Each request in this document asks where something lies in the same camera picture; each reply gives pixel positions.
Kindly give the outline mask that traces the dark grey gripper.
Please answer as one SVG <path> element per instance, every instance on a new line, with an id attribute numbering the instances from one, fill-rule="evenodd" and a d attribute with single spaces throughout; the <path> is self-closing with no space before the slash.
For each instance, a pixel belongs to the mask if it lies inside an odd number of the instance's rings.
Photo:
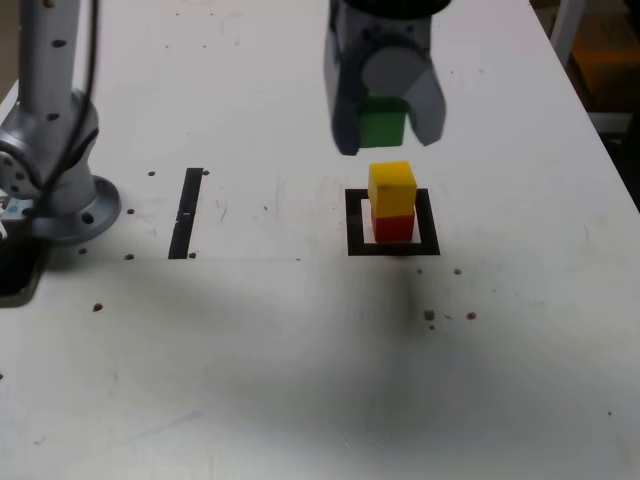
<path id="1" fill-rule="evenodd" d="M 431 58 L 431 27 L 430 1 L 329 2 L 324 81 L 342 155 L 361 148 L 361 109 L 404 113 L 421 144 L 440 140 L 446 102 Z"/>

